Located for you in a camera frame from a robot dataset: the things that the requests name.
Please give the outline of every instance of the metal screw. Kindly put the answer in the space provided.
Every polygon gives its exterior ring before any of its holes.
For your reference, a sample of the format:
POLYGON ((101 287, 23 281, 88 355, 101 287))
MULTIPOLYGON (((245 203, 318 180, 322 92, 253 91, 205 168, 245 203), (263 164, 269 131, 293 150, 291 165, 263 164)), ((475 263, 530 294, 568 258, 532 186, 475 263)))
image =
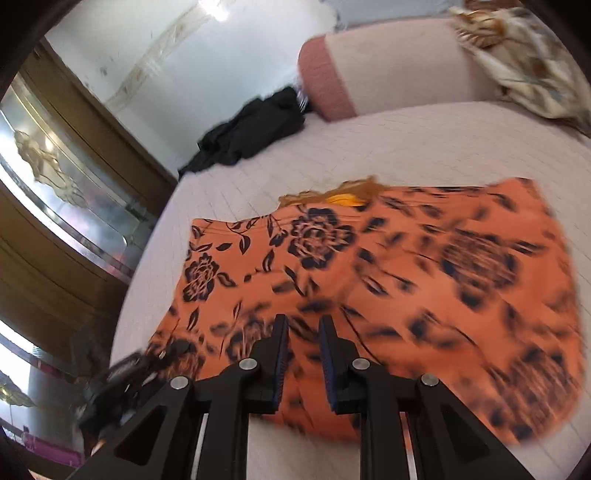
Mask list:
POLYGON ((254 360, 254 358, 245 358, 240 360, 240 363, 238 364, 238 366, 243 370, 252 370, 256 368, 257 365, 258 363, 256 360, 254 360))
POLYGON ((356 370, 367 370, 371 364, 366 358, 356 358, 353 360, 353 368, 356 370))
POLYGON ((170 381, 170 386, 173 387, 175 390, 182 390, 189 384, 189 379, 187 377, 174 377, 170 381))
POLYGON ((421 377, 421 382, 428 387, 434 387, 439 383, 439 379, 433 374, 424 374, 421 377))

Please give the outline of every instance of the black flower print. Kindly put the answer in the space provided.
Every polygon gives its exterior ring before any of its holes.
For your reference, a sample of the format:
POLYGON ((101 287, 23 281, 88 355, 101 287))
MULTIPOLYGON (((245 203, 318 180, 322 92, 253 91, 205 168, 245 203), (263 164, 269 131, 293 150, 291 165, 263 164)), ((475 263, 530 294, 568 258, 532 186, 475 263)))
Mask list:
POLYGON ((456 229, 441 251, 441 269, 453 278, 462 303, 481 308, 494 290, 513 285, 517 260, 495 235, 456 229))
POLYGON ((252 345, 272 333, 272 323, 268 325, 255 315, 250 316, 230 337, 226 347, 226 356, 231 362, 237 362, 251 354, 252 345))
POLYGON ((495 367, 488 372, 502 398, 489 421, 493 427, 509 427, 519 441, 543 432, 554 412, 572 400, 576 387, 562 352, 546 352, 536 345, 513 359, 507 372, 495 367))
POLYGON ((183 289, 183 300, 207 300, 215 286, 215 277, 219 268, 211 255, 207 254, 201 255, 199 261, 192 262, 185 269, 188 285, 183 289))
POLYGON ((291 222, 294 237, 287 249, 300 259, 306 270, 327 267, 335 252, 340 252, 355 241, 350 225, 339 225, 333 210, 311 208, 291 222))

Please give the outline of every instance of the orange floral fabric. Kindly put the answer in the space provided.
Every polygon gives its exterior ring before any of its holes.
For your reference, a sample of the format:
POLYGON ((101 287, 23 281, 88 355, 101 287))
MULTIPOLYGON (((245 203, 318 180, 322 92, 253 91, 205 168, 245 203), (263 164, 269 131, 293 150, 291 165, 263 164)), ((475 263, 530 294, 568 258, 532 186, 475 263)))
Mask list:
POLYGON ((217 375, 289 319, 273 420, 334 439, 318 321, 392 374, 434 373, 506 443, 564 420, 583 378, 578 303, 558 223, 534 183, 395 187, 363 207, 295 205, 237 223, 193 221, 174 300, 148 350, 191 342, 167 372, 217 375))

